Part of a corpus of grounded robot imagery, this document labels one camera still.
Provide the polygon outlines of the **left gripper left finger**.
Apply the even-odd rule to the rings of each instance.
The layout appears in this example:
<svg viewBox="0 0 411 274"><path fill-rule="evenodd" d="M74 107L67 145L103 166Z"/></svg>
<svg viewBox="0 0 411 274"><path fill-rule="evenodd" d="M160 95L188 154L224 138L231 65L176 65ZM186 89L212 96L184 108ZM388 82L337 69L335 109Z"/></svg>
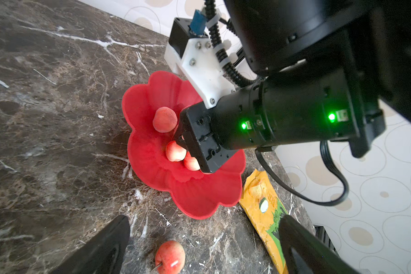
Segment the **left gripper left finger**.
<svg viewBox="0 0 411 274"><path fill-rule="evenodd" d="M130 238L128 217L118 215L52 274L118 274Z"/></svg>

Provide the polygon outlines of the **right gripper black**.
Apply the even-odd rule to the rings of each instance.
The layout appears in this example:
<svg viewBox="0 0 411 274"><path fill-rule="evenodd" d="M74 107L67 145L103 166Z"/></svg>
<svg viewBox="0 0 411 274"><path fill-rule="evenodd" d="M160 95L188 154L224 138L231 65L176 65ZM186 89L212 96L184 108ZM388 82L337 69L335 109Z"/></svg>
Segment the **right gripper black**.
<svg viewBox="0 0 411 274"><path fill-rule="evenodd" d="M213 108L203 102L185 108L175 140L204 173L218 171L238 150L267 147L271 130L263 109L263 83L226 95Z"/></svg>

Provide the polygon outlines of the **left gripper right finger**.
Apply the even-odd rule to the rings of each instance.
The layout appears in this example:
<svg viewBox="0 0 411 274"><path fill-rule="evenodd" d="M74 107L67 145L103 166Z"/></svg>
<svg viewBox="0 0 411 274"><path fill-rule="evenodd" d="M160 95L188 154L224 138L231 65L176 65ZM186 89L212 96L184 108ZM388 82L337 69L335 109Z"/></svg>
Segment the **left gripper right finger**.
<svg viewBox="0 0 411 274"><path fill-rule="evenodd" d="M290 274L356 274L293 217L279 222L279 240Z"/></svg>

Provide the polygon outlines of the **pink peach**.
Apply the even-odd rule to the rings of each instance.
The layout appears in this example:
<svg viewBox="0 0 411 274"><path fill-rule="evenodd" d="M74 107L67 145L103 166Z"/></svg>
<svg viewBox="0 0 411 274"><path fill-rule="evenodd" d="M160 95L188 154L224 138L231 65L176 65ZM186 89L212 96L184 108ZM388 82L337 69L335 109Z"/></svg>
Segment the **pink peach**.
<svg viewBox="0 0 411 274"><path fill-rule="evenodd" d="M166 146L166 157L170 162L180 162L185 159L187 150L179 146L176 141L171 141Z"/></svg>
<svg viewBox="0 0 411 274"><path fill-rule="evenodd" d="M178 117L174 110L168 107L160 107L157 109L153 127L157 132L168 133L172 131L178 124Z"/></svg>
<svg viewBox="0 0 411 274"><path fill-rule="evenodd" d="M151 273L179 274L184 268L186 254L183 246L174 240L163 243L155 255L155 267Z"/></svg>
<svg viewBox="0 0 411 274"><path fill-rule="evenodd" d="M191 156L190 152L187 151L187 154L183 160L185 168L187 168L190 171L199 171L200 170L200 165L198 160Z"/></svg>

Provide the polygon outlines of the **pink peach bottom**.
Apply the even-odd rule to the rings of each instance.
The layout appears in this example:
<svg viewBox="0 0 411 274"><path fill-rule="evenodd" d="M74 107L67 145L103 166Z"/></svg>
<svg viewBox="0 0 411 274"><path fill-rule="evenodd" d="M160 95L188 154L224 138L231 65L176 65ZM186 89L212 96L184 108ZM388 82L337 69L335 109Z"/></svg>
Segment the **pink peach bottom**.
<svg viewBox="0 0 411 274"><path fill-rule="evenodd" d="M176 141L171 141L166 146L166 157L170 162L180 162L185 159L187 150L179 146Z"/></svg>

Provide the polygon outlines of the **pink peach top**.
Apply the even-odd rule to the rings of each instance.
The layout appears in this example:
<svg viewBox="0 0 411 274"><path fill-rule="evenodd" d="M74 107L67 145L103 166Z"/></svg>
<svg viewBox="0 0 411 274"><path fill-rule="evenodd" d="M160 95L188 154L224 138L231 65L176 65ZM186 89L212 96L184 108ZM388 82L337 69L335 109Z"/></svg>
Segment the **pink peach top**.
<svg viewBox="0 0 411 274"><path fill-rule="evenodd" d="M153 127L157 132L168 133L172 131L178 124L178 117L174 110L168 107L160 107L157 109Z"/></svg>

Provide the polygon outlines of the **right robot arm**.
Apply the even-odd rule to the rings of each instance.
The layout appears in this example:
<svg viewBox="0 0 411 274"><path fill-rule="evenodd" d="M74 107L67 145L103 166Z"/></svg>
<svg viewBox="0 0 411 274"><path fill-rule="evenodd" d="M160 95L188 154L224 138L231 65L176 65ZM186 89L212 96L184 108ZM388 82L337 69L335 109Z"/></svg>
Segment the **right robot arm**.
<svg viewBox="0 0 411 274"><path fill-rule="evenodd" d="M325 167L341 181L328 142L365 156L386 128L379 100L411 122L411 1L226 1L227 26L256 74L239 73L220 36L221 15L205 1L173 21L166 60L201 102L180 114L175 135L202 172L218 171L237 150L319 142Z"/></svg>

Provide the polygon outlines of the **red flower-shaped fruit bowl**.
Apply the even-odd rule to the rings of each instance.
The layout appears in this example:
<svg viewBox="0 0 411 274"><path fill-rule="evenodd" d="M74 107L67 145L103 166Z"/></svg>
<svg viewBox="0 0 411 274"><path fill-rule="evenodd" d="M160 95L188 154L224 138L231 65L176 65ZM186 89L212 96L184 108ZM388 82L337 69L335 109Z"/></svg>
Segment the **red flower-shaped fruit bowl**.
<svg viewBox="0 0 411 274"><path fill-rule="evenodd" d="M169 192L183 213L198 220L209 218L219 206L232 207L239 202L246 166L244 151L239 150L213 174L190 171L182 162L167 159L165 149L174 132L157 132L153 119L160 107L180 114L201 101L189 81L167 71L152 73L146 84L130 87L122 99L124 117L132 128L127 145L131 168L144 184Z"/></svg>

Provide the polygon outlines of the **yellow snack bag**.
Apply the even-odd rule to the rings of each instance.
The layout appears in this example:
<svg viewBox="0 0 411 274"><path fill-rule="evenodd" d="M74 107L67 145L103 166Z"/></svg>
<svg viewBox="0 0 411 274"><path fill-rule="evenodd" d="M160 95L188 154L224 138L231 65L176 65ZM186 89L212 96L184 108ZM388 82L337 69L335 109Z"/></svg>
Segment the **yellow snack bag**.
<svg viewBox="0 0 411 274"><path fill-rule="evenodd" d="M246 179L239 204L264 243L280 274L287 274L279 223L288 214L265 171L254 170Z"/></svg>

